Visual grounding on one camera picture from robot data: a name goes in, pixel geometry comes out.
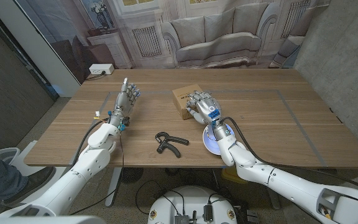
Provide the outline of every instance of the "cardboard box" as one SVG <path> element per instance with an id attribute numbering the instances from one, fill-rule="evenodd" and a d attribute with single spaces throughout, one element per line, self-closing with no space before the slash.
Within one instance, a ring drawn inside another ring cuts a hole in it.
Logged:
<path id="1" fill-rule="evenodd" d="M 197 85 L 190 85 L 183 88 L 179 88 L 176 90 L 172 90 L 173 93 L 173 104 L 176 106 L 178 113 L 182 119 L 189 119 L 193 116 L 187 111 L 186 109 L 186 103 L 190 100 L 190 97 L 188 96 L 190 93 L 194 93 L 194 91 L 200 91 L 203 90 Z"/>

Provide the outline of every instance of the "robotic arm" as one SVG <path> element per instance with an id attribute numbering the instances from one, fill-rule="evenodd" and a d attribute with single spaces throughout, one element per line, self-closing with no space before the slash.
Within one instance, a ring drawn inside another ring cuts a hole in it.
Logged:
<path id="1" fill-rule="evenodd" d="M 222 160 L 227 166 L 236 165 L 240 178 L 276 191 L 321 223 L 358 222 L 358 190 L 316 184 L 259 161 L 230 133 L 219 103 L 210 94 L 195 91 L 189 96 L 188 111 L 199 123 L 212 126 Z"/>
<path id="2" fill-rule="evenodd" d="M 125 78 L 108 122 L 102 124 L 88 138 L 88 146 L 80 154 L 77 163 L 41 197 L 31 203 L 1 213 L 0 218 L 56 217 L 67 214 L 74 198 L 87 181 L 108 165 L 110 153 L 116 147 L 117 136 L 129 125 L 129 115 L 139 96 L 139 89 L 136 90 L 133 83 L 128 86 L 127 78 Z"/>

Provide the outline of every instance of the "white power strip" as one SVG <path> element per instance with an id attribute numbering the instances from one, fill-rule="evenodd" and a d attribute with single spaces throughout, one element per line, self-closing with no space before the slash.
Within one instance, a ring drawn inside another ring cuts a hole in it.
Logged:
<path id="1" fill-rule="evenodd" d="M 103 71 L 106 72 L 107 75 L 110 75 L 112 71 L 114 71 L 114 66 L 112 64 L 93 64 L 89 70 L 92 75 L 102 74 Z"/>

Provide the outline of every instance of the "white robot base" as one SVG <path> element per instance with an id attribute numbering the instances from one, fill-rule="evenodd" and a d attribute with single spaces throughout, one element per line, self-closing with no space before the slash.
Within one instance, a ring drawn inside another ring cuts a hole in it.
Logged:
<path id="1" fill-rule="evenodd" d="M 188 223 L 187 220 L 193 219 L 194 211 L 196 222 L 193 223 L 237 223 L 237 217 L 234 209 L 227 200 L 217 194 L 211 189 L 200 186 L 182 186 L 173 189 L 174 191 L 182 194 L 185 201 L 185 214 L 183 216 L 183 200 L 176 192 L 168 191 L 164 196 L 168 198 L 170 203 L 165 197 L 161 196 L 152 205 L 149 213 L 148 223 Z M 208 204 L 208 198 L 211 196 L 210 201 L 213 202 L 210 206 L 210 211 L 204 210 L 204 206 Z"/>

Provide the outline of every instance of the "person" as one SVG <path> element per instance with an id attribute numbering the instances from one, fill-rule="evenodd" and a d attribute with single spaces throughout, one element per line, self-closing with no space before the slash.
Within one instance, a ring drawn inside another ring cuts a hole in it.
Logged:
<path id="1" fill-rule="evenodd" d="M 44 186 L 54 173 L 54 167 L 46 167 L 26 177 L 16 167 L 0 160 L 0 201 L 8 206 L 19 203 Z"/>

